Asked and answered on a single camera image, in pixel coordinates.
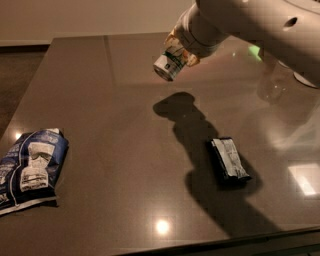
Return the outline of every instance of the wall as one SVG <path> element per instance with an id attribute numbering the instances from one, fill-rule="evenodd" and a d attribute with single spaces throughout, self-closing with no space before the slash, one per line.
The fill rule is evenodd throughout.
<path id="1" fill-rule="evenodd" d="M 0 9 L 0 46 L 54 37 L 167 32 L 193 0 L 10 0 Z"/>

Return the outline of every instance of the snack bag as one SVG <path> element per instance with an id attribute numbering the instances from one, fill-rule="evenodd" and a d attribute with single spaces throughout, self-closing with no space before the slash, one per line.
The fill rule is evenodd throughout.
<path id="1" fill-rule="evenodd" d="M 22 134 L 0 161 L 0 215 L 55 200 L 67 148 L 58 129 Z"/>

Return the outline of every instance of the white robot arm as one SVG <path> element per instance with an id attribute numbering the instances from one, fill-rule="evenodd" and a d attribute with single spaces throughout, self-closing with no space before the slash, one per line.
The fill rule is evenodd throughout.
<path id="1" fill-rule="evenodd" d="M 319 0 L 197 0 L 174 29 L 182 47 L 199 59 L 210 56 L 229 35 L 261 47 L 320 87 Z M 168 75 L 166 65 L 154 67 L 173 80 L 177 72 Z"/>

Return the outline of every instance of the table surface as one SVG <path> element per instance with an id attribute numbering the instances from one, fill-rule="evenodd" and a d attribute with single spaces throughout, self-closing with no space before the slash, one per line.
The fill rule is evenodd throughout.
<path id="1" fill-rule="evenodd" d="M 165 33 L 57 38 L 0 141 L 60 128 L 59 207 L 0 218 L 3 255 L 113 255 L 320 224 L 320 91 L 228 38 L 174 82 Z M 217 184 L 203 142 L 230 136 L 243 188 Z"/>

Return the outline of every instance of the green light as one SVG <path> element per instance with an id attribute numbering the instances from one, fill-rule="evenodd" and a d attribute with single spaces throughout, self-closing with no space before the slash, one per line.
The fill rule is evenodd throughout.
<path id="1" fill-rule="evenodd" d="M 258 46 L 252 45 L 249 47 L 249 52 L 258 60 L 262 61 L 261 58 L 259 57 L 259 51 L 260 48 Z"/>

